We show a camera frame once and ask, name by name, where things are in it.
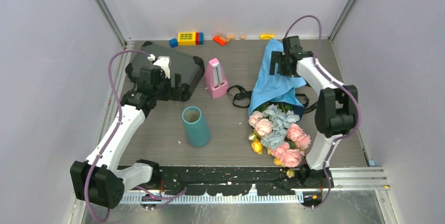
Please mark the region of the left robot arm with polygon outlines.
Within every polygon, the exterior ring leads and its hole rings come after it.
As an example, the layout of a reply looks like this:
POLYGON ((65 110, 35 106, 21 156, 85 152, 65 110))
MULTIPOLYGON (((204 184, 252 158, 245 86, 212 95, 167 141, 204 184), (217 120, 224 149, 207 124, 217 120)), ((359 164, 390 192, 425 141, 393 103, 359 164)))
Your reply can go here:
POLYGON ((137 90, 126 92, 118 114, 102 140, 85 161, 75 161, 70 175, 79 200, 115 208, 125 192, 144 185, 156 189, 162 180, 158 163, 140 159, 132 166, 118 169, 119 161, 132 136, 159 100, 171 97, 171 77, 164 67, 141 69, 137 90))

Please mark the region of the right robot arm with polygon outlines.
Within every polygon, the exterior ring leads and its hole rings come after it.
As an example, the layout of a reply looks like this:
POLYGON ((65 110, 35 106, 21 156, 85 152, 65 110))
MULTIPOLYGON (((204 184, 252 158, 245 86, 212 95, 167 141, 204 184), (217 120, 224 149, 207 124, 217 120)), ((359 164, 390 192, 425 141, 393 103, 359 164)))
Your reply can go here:
POLYGON ((319 181, 331 185, 328 167, 340 141, 356 132, 361 121, 358 91, 336 80, 310 54, 274 51, 269 74, 302 77, 319 96, 315 110, 317 134, 300 170, 300 182, 314 187, 319 181))

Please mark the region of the blue flower bouquet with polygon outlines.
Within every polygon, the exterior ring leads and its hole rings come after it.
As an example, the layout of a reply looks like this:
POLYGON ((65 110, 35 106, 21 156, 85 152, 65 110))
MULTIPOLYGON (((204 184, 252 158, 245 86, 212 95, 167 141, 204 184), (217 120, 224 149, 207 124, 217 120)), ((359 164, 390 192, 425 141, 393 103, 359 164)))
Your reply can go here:
POLYGON ((296 89, 306 82, 303 78, 270 75, 274 51, 283 52, 283 44, 272 39, 266 45, 250 97, 248 124, 253 132, 249 140, 255 153, 267 152, 273 157, 273 163, 283 167, 286 176, 292 178, 311 145, 310 135, 298 125, 305 106, 297 99, 296 89))

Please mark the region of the black ribbon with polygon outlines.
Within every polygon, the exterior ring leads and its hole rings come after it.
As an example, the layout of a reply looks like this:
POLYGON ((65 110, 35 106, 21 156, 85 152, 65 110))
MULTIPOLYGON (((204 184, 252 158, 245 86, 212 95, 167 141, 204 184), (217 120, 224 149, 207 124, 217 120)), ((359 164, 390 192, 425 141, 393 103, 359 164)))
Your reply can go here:
MULTIPOLYGON (((233 106, 237 107, 237 108, 241 108, 241 109, 247 109, 250 105, 250 100, 251 100, 251 95, 252 95, 252 91, 247 91, 244 87, 240 86, 240 85, 234 85, 231 86, 227 89, 227 93, 229 96, 233 97, 232 100, 232 104, 233 106), (237 89, 239 92, 232 94, 230 93, 232 89, 237 89), (238 105, 235 104, 236 101, 241 101, 244 99, 248 99, 249 103, 247 105, 238 105)), ((303 114, 308 114, 311 113, 312 111, 315 111, 317 109, 317 102, 314 102, 313 104, 310 104, 310 99, 309 97, 304 94, 304 93, 296 93, 295 94, 296 98, 302 98, 304 103, 303 103, 303 107, 304 107, 304 112, 303 114)))

